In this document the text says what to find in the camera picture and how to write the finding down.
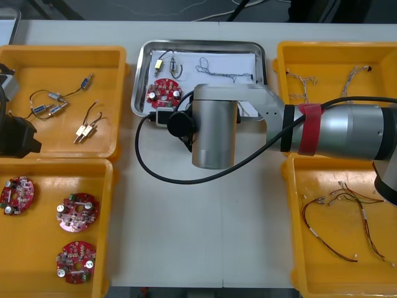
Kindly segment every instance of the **black band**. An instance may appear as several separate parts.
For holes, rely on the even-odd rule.
[[[379,175],[375,178],[375,189],[379,192],[379,194],[384,197],[386,200],[391,202],[393,205],[397,206],[397,191],[389,187],[386,183],[384,183]]]
[[[284,119],[283,119],[283,129],[293,122],[295,116],[295,106],[293,104],[286,104],[284,107]],[[280,151],[289,152],[291,151],[293,129],[290,129],[282,138]]]
[[[383,113],[383,136],[378,154],[374,160],[384,160],[390,157],[395,149],[397,137],[397,110],[382,107]]]

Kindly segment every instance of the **black cable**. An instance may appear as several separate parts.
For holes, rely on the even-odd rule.
[[[0,104],[1,104],[0,106],[0,130],[1,130],[4,121],[6,119],[6,106],[7,106],[7,96],[1,84],[0,84]]]
[[[178,102],[178,104],[175,107],[175,111],[177,112],[179,107],[181,106],[181,104],[184,102],[185,99],[187,99],[189,96],[191,96],[193,94],[193,91],[186,93]]]
[[[238,4],[238,7],[233,11],[233,13],[229,16],[229,18],[226,20],[227,22],[232,22],[234,19],[240,14],[240,12],[244,9],[244,7],[247,5],[249,0],[242,0],[240,4]]]
[[[183,67],[182,64],[181,64],[181,72],[179,73],[179,75],[178,75],[178,76],[174,76],[174,73],[171,73],[171,76],[172,76],[174,79],[179,79],[179,78],[182,76],[183,70],[184,70],[184,67]]]
[[[340,102],[346,102],[346,101],[378,101],[378,102],[391,102],[397,104],[397,99],[392,99],[392,98],[386,98],[386,97],[358,97],[358,96],[351,96],[351,97],[342,97],[338,99],[333,99],[331,101],[325,102],[324,104],[321,105],[322,109],[328,109],[334,104],[340,103]],[[297,120],[292,122],[290,125],[286,126],[281,132],[279,132],[273,139],[269,140],[263,147],[258,149],[255,153],[247,157],[245,160],[240,161],[238,164],[218,173],[215,175],[211,175],[205,178],[200,178],[200,179],[195,179],[195,180],[178,180],[178,179],[170,179],[167,177],[160,176],[156,174],[155,172],[152,172],[143,162],[141,153],[139,151],[139,136],[141,132],[141,128],[143,123],[145,122],[146,119],[151,117],[151,115],[147,115],[142,118],[141,122],[139,123],[138,127],[136,128],[136,134],[135,134],[135,153],[136,153],[136,158],[138,159],[139,164],[142,166],[142,168],[151,176],[164,181],[168,183],[173,183],[173,184],[182,184],[182,185],[192,185],[192,184],[200,184],[200,183],[205,183],[209,182],[218,178],[221,178],[223,176],[226,176],[227,174],[230,174],[237,169],[240,169],[242,166],[245,166],[248,164],[250,161],[254,160],[257,158],[260,154],[265,152],[267,149],[269,149],[275,142],[277,142],[283,135],[285,135],[289,130],[293,129],[295,126],[298,124],[302,123],[306,119],[306,115],[302,115]]]

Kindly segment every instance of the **robotic arm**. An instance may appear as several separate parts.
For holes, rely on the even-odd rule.
[[[6,114],[6,104],[19,90],[14,71],[0,63],[0,157],[23,158],[39,153],[42,144],[34,139],[36,128],[21,117]]]
[[[238,118],[238,101],[246,100],[267,124],[267,143],[251,156],[234,165],[234,144]],[[397,108],[375,104],[342,104],[346,101],[389,102],[384,97],[344,97],[321,104],[321,122],[316,150],[338,158],[373,160],[377,191],[397,205]],[[168,131],[192,149],[192,163],[199,168],[225,169],[212,176],[196,180],[177,180],[152,172],[143,162],[139,151],[142,119],[136,129],[135,151],[140,165],[153,177],[167,183],[199,184],[218,179],[246,165],[267,149],[300,152],[306,114],[300,107],[285,105],[267,86],[239,84],[231,86],[198,85],[194,89],[192,106],[176,111],[168,120]]]

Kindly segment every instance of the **connector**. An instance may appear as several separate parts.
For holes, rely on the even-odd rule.
[[[59,112],[67,105],[68,105],[68,103],[64,103],[62,106],[57,105],[57,106],[53,107],[52,109],[50,109],[50,113],[48,115],[53,116],[55,113]]]
[[[95,128],[96,126],[87,125],[87,127],[84,129],[82,133],[79,143],[81,143],[85,138],[89,137],[91,133],[93,133]]]
[[[156,61],[156,64],[154,65],[154,76],[157,76],[159,72],[161,71],[161,67],[163,67],[163,61],[162,59],[158,59]]]
[[[80,85],[81,89],[83,89],[83,90],[88,89],[89,83],[91,82],[91,79],[92,79],[93,76],[94,76],[94,74],[91,73],[91,74],[88,76],[88,78],[85,78],[85,79],[83,80],[83,82],[82,82],[81,85]]]
[[[49,107],[52,107],[53,105],[54,104],[49,104],[46,106],[45,104],[42,104],[41,106],[34,107],[34,108],[33,108],[33,106],[30,106],[30,108],[31,108],[33,114],[37,115],[37,114],[40,114],[41,112],[47,110]]]
[[[50,93],[48,93],[48,97],[53,99],[53,100],[55,100],[55,101],[60,101],[61,94],[50,92]]]
[[[74,144],[80,139],[81,135],[83,134],[83,131],[86,129],[85,125],[80,126],[79,129],[77,129],[76,135],[77,137],[74,139]]]

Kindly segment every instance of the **white paper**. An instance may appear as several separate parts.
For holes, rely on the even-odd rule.
[[[0,46],[9,44],[14,24],[15,20],[0,20]]]
[[[211,76],[206,73],[200,73],[196,70],[196,65],[199,65],[200,58],[204,57],[208,60],[208,69],[212,73],[234,73],[243,74],[250,73],[253,75],[253,80],[248,76],[239,76],[236,79],[235,84],[252,84],[256,82],[255,76],[255,54],[215,54],[215,53],[184,53],[184,52],[169,52],[163,57],[163,67],[161,72],[154,77],[154,65],[157,59],[165,51],[153,51],[149,69],[148,86],[154,84],[157,79],[173,79],[177,81],[179,87],[182,89],[183,94],[186,94],[194,89],[198,84],[215,84],[215,85],[229,85],[233,84],[233,80],[227,77]],[[169,64],[171,58],[174,57],[177,63],[177,74],[181,70],[181,65],[183,66],[182,76],[179,79],[174,79],[169,72]],[[188,101],[182,103],[181,109],[183,110]],[[240,114],[245,117],[257,117],[258,113],[253,108],[253,106],[248,102],[241,102],[246,113],[240,109]],[[150,103],[145,101],[143,107],[143,113],[149,114],[149,112],[154,112],[155,109]]]

